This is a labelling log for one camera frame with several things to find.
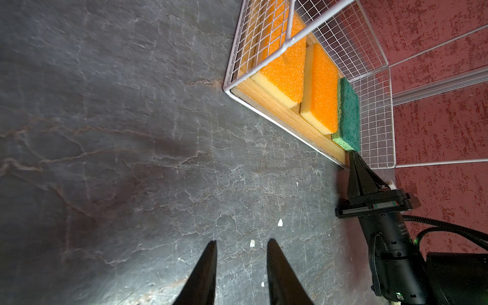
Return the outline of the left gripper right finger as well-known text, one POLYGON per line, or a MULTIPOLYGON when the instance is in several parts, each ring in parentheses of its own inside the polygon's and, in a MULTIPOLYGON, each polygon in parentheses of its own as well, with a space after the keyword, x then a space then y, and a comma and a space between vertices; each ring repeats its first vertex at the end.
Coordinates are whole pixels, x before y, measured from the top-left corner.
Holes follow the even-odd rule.
POLYGON ((267 274, 270 304, 313 304, 274 238, 267 244, 267 274))

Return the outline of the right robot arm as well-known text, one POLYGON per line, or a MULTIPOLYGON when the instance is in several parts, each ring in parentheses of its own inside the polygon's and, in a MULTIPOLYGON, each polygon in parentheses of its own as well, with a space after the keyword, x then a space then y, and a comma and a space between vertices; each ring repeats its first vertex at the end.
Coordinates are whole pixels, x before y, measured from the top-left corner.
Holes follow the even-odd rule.
POLYGON ((487 249, 487 234, 467 227, 411 216, 418 199, 391 189, 358 152, 349 151, 347 199, 340 219, 356 217, 368 246, 372 290, 400 304, 487 304, 487 254, 420 251, 424 236, 448 232, 487 249))

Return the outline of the orange sponge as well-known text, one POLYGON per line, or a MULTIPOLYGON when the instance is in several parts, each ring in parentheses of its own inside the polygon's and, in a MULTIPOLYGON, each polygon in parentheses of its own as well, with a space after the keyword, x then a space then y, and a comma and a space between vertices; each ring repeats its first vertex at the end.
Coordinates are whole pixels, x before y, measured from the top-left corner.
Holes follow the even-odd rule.
POLYGON ((323 135, 338 131, 339 73, 319 44, 306 48, 300 115, 323 135))
MULTIPOLYGON (((288 1, 269 2, 259 43, 259 61, 282 46, 286 39, 288 15, 288 1)), ((256 84, 288 109, 294 108, 303 99, 306 47, 306 38, 302 38, 251 76, 256 84)))

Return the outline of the dark green sponge top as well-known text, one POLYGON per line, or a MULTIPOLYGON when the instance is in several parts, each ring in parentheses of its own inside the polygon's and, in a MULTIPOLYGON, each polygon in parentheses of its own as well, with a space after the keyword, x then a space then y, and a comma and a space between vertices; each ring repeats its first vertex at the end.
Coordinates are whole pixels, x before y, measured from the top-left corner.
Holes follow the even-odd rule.
POLYGON ((346 78, 338 86, 338 131, 332 140, 345 151, 360 152, 360 103, 346 78))

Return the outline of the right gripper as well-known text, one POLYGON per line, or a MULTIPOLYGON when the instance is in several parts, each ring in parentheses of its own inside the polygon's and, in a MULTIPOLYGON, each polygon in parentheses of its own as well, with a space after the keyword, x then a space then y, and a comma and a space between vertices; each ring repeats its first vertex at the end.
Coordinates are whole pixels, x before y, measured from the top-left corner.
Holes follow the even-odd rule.
POLYGON ((338 218, 403 212, 421 205, 417 197, 403 189, 389 190, 385 181, 369 168, 358 152, 349 151, 348 156, 347 195, 352 199, 343 200, 335 209, 338 218))

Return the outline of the white wire shelf rack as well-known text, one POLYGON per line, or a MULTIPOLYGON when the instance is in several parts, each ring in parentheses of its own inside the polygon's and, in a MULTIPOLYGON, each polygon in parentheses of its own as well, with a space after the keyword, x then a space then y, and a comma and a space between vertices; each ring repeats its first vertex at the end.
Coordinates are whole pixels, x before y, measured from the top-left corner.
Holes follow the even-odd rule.
MULTIPOLYGON (((234 82, 262 61, 259 43, 270 1, 244 1, 225 81, 234 82)), ((360 103, 360 153, 372 169, 397 166, 393 107, 487 80, 487 69, 447 78, 403 94, 391 91, 390 66, 359 1, 288 1, 286 39, 319 44, 360 103)))

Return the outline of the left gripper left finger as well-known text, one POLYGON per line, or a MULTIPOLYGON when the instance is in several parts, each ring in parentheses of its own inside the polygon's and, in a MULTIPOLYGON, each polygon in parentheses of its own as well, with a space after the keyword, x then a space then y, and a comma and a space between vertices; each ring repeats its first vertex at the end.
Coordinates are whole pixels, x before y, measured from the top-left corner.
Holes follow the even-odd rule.
POLYGON ((210 241, 174 305, 214 304, 216 297, 217 242, 210 241))

